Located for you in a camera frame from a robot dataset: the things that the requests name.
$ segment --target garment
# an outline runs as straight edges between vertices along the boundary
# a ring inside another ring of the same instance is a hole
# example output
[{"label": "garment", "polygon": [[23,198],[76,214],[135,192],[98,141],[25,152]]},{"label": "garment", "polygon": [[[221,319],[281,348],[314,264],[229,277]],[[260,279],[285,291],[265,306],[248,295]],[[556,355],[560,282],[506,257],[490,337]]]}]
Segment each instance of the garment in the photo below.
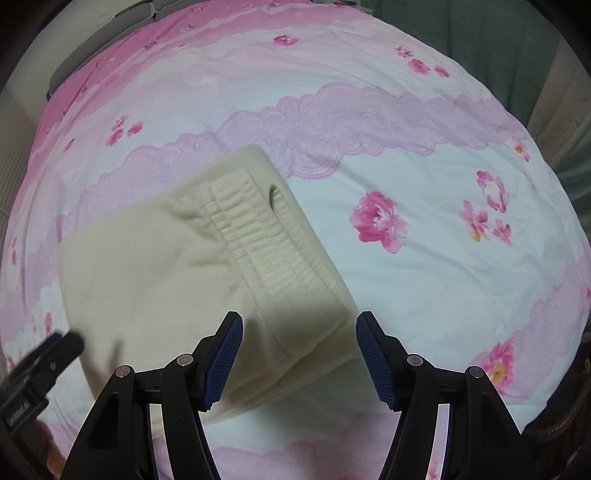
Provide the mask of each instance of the garment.
[{"label": "garment", "polygon": [[[359,356],[355,304],[295,198],[258,147],[66,238],[59,279],[98,395],[113,370],[161,368],[235,310],[243,342],[222,400],[234,416]],[[158,433],[159,417],[153,420]]]}]

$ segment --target floral bedsheet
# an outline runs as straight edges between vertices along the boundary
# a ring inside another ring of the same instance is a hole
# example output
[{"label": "floral bedsheet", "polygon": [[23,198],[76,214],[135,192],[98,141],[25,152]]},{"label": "floral bedsheet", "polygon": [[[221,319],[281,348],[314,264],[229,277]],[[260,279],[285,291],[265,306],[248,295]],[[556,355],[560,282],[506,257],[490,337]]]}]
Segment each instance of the floral bedsheet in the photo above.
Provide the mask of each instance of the floral bedsheet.
[{"label": "floral bedsheet", "polygon": [[[56,92],[3,252],[9,367],[68,328],[63,238],[251,143],[287,179],[359,310],[438,367],[480,365],[520,428],[544,408],[591,303],[591,251],[558,180],[454,61],[355,9],[306,0],[196,4]],[[67,454],[93,401],[78,363],[50,401],[43,418]],[[430,479],[445,418],[442,408]],[[206,432],[224,479],[371,480],[396,422],[351,362]],[[155,447],[169,478],[163,440]]]}]

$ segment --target bedsheet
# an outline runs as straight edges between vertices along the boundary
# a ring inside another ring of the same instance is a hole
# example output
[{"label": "bedsheet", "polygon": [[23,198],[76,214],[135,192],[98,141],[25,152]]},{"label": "bedsheet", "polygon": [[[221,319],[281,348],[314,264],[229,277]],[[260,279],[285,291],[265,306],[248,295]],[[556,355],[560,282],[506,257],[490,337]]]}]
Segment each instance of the bedsheet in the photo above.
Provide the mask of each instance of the bedsheet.
[{"label": "bedsheet", "polygon": [[[355,9],[304,0],[196,4],[58,89],[3,251],[9,367],[68,328],[56,266],[67,235],[252,143],[360,311],[438,367],[480,365],[520,429],[544,408],[591,303],[591,249],[556,176],[457,63]],[[75,363],[43,414],[64,454],[92,401]],[[396,421],[352,361],[206,433],[224,479],[371,480]],[[170,477],[164,440],[155,445]]]}]

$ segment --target white wall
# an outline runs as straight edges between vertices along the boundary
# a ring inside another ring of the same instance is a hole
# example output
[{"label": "white wall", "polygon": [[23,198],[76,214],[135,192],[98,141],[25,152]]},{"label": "white wall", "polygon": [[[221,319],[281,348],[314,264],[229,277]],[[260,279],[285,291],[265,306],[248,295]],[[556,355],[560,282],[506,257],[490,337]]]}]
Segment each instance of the white wall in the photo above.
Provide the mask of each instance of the white wall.
[{"label": "white wall", "polygon": [[35,39],[8,81],[11,95],[37,125],[49,79],[60,63],[117,13],[138,0],[73,0]]}]

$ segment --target textured blue pad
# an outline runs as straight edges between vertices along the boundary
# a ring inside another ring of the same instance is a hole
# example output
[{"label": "textured blue pad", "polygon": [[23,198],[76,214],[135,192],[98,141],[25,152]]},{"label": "textured blue pad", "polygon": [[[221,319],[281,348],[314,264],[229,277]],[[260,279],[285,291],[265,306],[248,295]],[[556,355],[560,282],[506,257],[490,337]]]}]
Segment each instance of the textured blue pad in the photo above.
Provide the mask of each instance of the textured blue pad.
[{"label": "textured blue pad", "polygon": [[357,317],[355,333],[359,349],[365,360],[365,365],[368,367],[379,399],[386,403],[388,407],[395,408],[398,397],[394,392],[394,372],[363,314]]},{"label": "textured blue pad", "polygon": [[203,404],[207,409],[222,398],[223,389],[228,381],[230,370],[242,343],[244,326],[242,317],[236,315],[232,325],[222,340],[213,361],[205,373],[205,395]]}]

